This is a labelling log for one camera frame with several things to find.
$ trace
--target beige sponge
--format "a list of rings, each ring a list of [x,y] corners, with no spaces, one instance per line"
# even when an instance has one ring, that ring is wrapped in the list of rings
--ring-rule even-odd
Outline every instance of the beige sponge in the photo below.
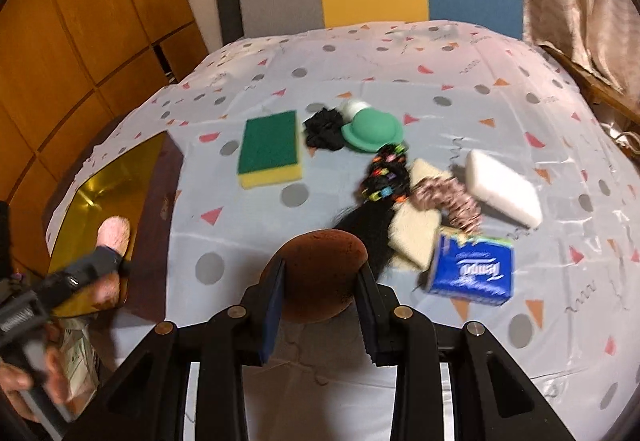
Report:
[[[410,168],[410,183],[415,186],[425,177],[450,178],[449,172],[438,170],[427,161],[416,159]],[[398,252],[392,263],[406,267],[410,262],[415,269],[427,270],[435,247],[436,234],[442,216],[438,210],[417,210],[410,202],[398,208],[389,226],[389,246]]]

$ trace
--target squiggly line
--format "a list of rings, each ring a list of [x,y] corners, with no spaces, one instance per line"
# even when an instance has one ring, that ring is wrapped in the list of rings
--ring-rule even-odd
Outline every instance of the squiggly line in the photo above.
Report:
[[[507,237],[512,241],[517,241],[520,237],[528,237],[531,235],[529,228],[516,227],[513,233],[507,233]]]
[[[464,137],[455,137],[451,140],[451,144],[453,148],[450,148],[450,152],[453,154],[449,158],[449,165],[454,166],[456,164],[456,159],[460,159],[460,153],[462,153],[462,142],[465,140]]]
[[[591,294],[596,291],[596,281],[592,280],[590,284],[587,284],[587,287],[580,291],[580,295],[575,299],[575,308],[571,306],[567,306],[564,308],[564,312],[571,311],[572,313],[577,313],[580,310],[580,305],[583,305]]]

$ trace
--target pink triangle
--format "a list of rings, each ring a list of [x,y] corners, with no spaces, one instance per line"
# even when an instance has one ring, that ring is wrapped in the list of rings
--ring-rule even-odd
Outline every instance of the pink triangle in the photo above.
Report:
[[[537,137],[535,137],[533,134],[530,134],[529,132],[525,132],[524,133],[524,137],[527,138],[527,141],[529,142],[529,144],[533,148],[545,148],[546,147],[546,145],[544,143],[542,143],[542,141],[540,141]]]
[[[584,255],[575,249],[574,246],[569,246],[569,253],[571,253],[571,260],[574,261],[574,264],[578,264],[578,262],[584,259]]]
[[[220,132],[214,132],[213,134],[203,134],[198,139],[201,143],[208,143],[210,141],[215,141],[218,139]]]
[[[604,352],[609,356],[613,356],[616,353],[616,341],[613,339],[613,336],[610,336],[607,339],[607,345],[604,347]]]
[[[222,212],[223,207],[224,206],[221,206],[220,208],[216,208],[215,210],[206,212],[202,214],[200,218],[203,219],[204,221],[207,221],[211,226],[213,226],[218,220],[218,217],[220,217],[220,213]]]
[[[408,125],[409,123],[414,123],[416,121],[420,121],[420,118],[411,116],[410,114],[404,114],[404,119],[402,120],[402,124]]]

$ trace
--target metal bolt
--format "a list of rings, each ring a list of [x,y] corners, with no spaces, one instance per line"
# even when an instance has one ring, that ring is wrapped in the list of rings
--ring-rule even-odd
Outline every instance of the metal bolt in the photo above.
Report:
[[[394,309],[394,315],[396,315],[398,318],[406,320],[407,318],[411,318],[414,315],[414,312],[412,311],[411,307],[398,306]]]
[[[167,335],[174,330],[174,325],[171,322],[160,322],[154,331],[157,335]]]
[[[229,307],[226,314],[229,315],[229,318],[242,318],[246,315],[246,309],[242,306],[233,306]]]
[[[484,326],[480,322],[469,322],[466,325],[466,330],[473,334],[473,336],[482,336],[485,331]]]

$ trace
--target round brown makeup sponge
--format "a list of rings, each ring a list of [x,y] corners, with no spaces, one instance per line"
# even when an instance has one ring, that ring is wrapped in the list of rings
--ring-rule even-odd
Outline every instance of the round brown makeup sponge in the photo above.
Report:
[[[328,320],[347,309],[353,300],[356,274],[367,260],[367,249],[346,231],[318,230],[294,237],[274,257],[286,262],[282,318],[308,324]]]

